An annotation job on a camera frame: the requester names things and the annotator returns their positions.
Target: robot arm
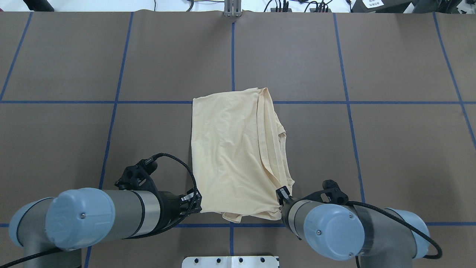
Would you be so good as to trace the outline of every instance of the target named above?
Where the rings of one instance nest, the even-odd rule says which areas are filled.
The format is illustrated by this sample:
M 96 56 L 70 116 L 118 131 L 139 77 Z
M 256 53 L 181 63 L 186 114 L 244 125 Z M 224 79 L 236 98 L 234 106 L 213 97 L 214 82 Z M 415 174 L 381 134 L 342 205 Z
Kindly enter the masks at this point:
M 186 195 L 157 190 L 150 174 L 157 169 L 155 161 L 161 156 L 175 159 L 189 171 L 194 187 Z M 156 235 L 201 210 L 201 195 L 192 171 L 169 154 L 154 155 L 127 167 L 115 185 L 121 191 L 68 190 L 56 198 L 30 203 L 15 213 L 10 222 L 10 238 L 24 248 L 25 256 L 55 253 L 32 258 L 25 267 L 77 268 L 81 266 L 83 247 Z
M 411 268 L 413 259 L 441 257 L 416 214 L 349 201 L 332 180 L 323 188 L 303 199 L 294 199 L 285 186 L 276 190 L 285 226 L 317 253 L 334 260 L 360 257 L 363 268 Z M 437 255 L 426 255 L 430 242 Z

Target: silver band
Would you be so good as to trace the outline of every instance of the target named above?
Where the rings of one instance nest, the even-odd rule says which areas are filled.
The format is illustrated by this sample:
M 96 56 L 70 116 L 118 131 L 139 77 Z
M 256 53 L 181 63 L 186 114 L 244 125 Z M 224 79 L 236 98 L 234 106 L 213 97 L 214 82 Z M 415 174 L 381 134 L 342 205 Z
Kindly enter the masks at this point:
M 144 221 L 134 236 L 150 233 L 160 220 L 160 204 L 157 197 L 149 191 L 134 191 L 144 202 Z
M 294 218 L 296 217 L 296 213 L 298 212 L 299 208 L 302 207 L 305 203 L 311 202 L 310 200 L 301 200 L 297 201 L 289 210 L 289 216 L 288 216 L 288 221 L 289 221 L 289 227 L 291 227 L 291 231 L 299 237 L 298 233 L 296 232 L 296 227 L 294 226 Z

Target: round blue joint cover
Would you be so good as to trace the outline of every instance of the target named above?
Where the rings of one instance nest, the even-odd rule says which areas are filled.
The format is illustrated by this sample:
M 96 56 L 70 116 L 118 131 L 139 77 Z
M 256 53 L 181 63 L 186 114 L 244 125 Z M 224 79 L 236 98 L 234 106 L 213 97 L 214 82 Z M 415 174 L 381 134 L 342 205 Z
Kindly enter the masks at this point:
M 365 239 L 364 227 L 357 215 L 334 204 L 317 206 L 308 213 L 304 235 L 313 250 L 334 260 L 354 258 Z
M 428 237 L 430 237 L 430 231 L 428 230 L 428 227 L 426 226 L 425 222 L 415 213 L 406 211 L 406 210 L 399 210 L 399 209 L 393 209 L 393 208 L 387 208 L 395 211 L 402 219 L 409 224 L 413 225 L 416 229 L 420 230 L 420 232 L 424 233 Z M 415 243 L 416 243 L 416 254 L 413 257 L 414 259 L 417 258 L 423 258 L 428 253 L 428 247 L 430 246 L 430 242 L 428 242 L 426 239 L 412 231 L 413 237 L 415 238 Z
M 22 206 L 11 218 L 10 224 L 8 225 L 8 234 L 10 236 L 10 239 L 13 241 L 13 243 L 19 247 L 23 247 L 23 245 L 18 241 L 18 236 L 17 236 L 17 231 L 18 231 L 18 226 L 20 225 L 21 219 L 23 219 L 23 216 L 32 208 L 34 205 L 38 204 L 39 202 L 45 200 L 45 199 L 50 199 L 52 197 L 47 197 L 43 198 L 40 200 L 37 200 L 35 202 L 31 202 L 27 205 Z
M 65 251 L 92 246 L 111 230 L 116 217 L 112 199 L 95 188 L 62 192 L 45 218 L 48 239 Z

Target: gray table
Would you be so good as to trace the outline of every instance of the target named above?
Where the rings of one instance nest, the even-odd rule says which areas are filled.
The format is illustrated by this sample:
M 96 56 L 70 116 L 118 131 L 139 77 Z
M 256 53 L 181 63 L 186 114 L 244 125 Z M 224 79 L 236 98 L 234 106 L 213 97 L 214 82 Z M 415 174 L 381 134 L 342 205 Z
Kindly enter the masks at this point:
M 288 134 L 295 196 L 334 179 L 351 199 L 410 210 L 444 250 L 415 267 L 476 262 L 476 16 L 0 12 L 0 264 L 8 222 L 71 188 L 114 189 L 123 169 L 190 159 L 191 101 L 268 87 Z M 190 188 L 161 159 L 161 190 Z M 180 267 L 185 256 L 280 256 L 354 267 L 279 222 L 192 215 L 162 235 L 84 250 L 84 267 Z

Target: beige t-shirt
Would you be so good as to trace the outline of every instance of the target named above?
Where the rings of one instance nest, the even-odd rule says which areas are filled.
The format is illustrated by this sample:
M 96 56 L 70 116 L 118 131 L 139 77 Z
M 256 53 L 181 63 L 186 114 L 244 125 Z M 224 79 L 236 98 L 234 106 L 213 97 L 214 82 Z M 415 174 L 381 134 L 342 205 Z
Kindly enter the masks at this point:
M 275 190 L 292 191 L 286 132 L 267 88 L 193 99 L 192 163 L 202 213 L 235 223 L 281 219 Z

